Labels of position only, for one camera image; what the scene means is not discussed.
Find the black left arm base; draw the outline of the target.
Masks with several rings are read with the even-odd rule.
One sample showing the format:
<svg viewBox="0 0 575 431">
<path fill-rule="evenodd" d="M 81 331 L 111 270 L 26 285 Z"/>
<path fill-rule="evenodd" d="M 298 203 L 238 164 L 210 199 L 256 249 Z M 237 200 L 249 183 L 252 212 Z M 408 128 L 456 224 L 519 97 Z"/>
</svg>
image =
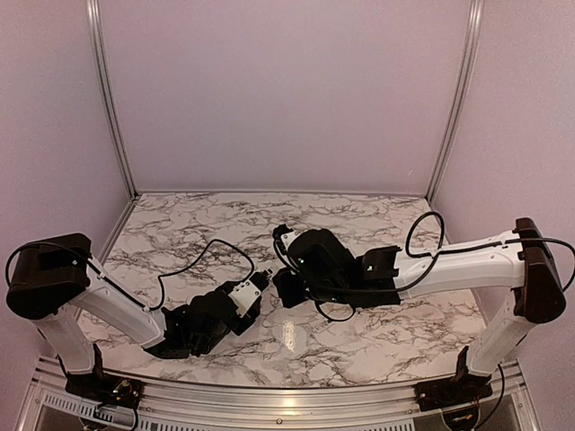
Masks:
<svg viewBox="0 0 575 431">
<path fill-rule="evenodd" d="M 94 366 L 87 374 L 71 374 L 63 366 L 66 391 L 79 397 L 98 401 L 101 406 L 137 409 L 143 383 L 138 379 L 108 374 L 103 371 L 102 352 L 93 344 Z"/>
</svg>

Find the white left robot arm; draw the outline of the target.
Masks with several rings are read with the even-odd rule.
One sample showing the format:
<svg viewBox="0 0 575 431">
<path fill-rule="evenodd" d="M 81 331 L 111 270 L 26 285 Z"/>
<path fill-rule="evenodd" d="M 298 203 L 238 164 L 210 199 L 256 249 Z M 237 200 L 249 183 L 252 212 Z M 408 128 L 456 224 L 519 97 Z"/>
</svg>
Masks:
<svg viewBox="0 0 575 431">
<path fill-rule="evenodd" d="M 8 308 L 32 321 L 57 352 L 68 374 L 96 400 L 113 392 L 99 367 L 100 350 L 84 335 L 75 311 L 85 310 L 129 336 L 147 354 L 186 359 L 208 354 L 229 333 L 246 332 L 261 312 L 270 273 L 252 268 L 189 302 L 150 306 L 115 281 L 91 253 L 91 240 L 71 233 L 28 242 L 8 257 L 4 276 Z"/>
</svg>

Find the white battery cover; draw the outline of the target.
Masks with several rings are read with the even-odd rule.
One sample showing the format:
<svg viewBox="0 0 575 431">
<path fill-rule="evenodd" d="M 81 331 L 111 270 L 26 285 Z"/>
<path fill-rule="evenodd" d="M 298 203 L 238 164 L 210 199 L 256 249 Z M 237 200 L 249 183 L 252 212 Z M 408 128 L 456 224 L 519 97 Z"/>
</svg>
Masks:
<svg viewBox="0 0 575 431">
<path fill-rule="evenodd" d="M 316 326 L 313 327 L 313 332 L 314 332 L 314 333 L 320 333 L 320 332 L 323 332 L 324 330 L 326 330 L 326 329 L 328 329 L 328 328 L 329 328 L 329 324 L 326 324 L 326 325 L 323 325 L 323 324 L 322 324 L 322 325 L 316 325 Z"/>
</svg>

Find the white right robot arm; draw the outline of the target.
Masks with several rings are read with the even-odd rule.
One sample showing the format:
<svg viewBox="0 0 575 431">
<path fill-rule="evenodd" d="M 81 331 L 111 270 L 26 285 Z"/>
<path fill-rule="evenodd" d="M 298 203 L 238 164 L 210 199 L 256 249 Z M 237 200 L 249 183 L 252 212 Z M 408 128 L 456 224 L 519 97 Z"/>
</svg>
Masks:
<svg viewBox="0 0 575 431">
<path fill-rule="evenodd" d="M 445 394 L 463 402 L 536 325 L 566 309 L 565 290 L 549 249 L 530 218 L 511 231 L 435 250 L 388 246 L 353 256 L 334 233 L 296 233 L 282 224 L 272 233 L 284 268 L 273 278 L 286 308 L 305 301 L 338 303 L 353 310 L 398 305 L 435 293 L 475 288 L 507 289 L 503 305 L 482 335 L 461 353 L 461 370 L 446 381 Z"/>
</svg>

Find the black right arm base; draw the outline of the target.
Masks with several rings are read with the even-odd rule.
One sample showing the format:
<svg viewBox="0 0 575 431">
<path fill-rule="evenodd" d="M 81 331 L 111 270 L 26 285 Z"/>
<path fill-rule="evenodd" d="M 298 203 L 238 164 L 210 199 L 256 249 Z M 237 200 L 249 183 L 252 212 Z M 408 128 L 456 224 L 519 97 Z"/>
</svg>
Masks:
<svg viewBox="0 0 575 431">
<path fill-rule="evenodd" d="M 493 394 L 491 376 L 472 374 L 467 366 L 469 347 L 457 356 L 454 375 L 415 385 L 417 402 L 421 411 L 443 409 L 478 401 Z"/>
</svg>

